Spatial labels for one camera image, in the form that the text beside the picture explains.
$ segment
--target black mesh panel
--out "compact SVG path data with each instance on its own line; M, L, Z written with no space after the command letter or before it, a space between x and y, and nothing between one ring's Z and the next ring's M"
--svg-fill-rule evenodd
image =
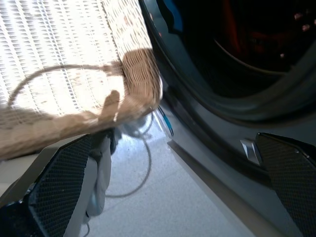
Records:
M305 153L303 143L289 140L259 134L256 144L282 204L305 237L316 236L316 169L311 157L316 154Z
M80 196L90 146L87 136L60 150L29 195L29 209L49 237L65 233Z

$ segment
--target wicker basket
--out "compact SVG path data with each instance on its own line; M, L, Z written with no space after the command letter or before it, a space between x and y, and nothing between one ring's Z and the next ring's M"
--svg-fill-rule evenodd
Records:
M0 159L137 119L162 88L138 0L0 2Z

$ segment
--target floor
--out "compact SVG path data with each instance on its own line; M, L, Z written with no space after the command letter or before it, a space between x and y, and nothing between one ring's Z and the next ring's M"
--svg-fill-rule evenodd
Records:
M105 210L88 237L241 237L167 145L155 115L117 131ZM87 234L82 226L80 236Z

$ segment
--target black textured panel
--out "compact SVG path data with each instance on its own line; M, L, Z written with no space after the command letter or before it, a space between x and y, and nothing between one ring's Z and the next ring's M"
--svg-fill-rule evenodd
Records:
M0 236L43 237L43 234L28 216L25 205L17 202L0 209Z
M316 169L311 157L316 154L301 149L311 145L267 134L258 134L256 144L282 204L304 236L316 236Z
M62 148L40 176L28 199L43 233L62 237L81 193L90 136Z

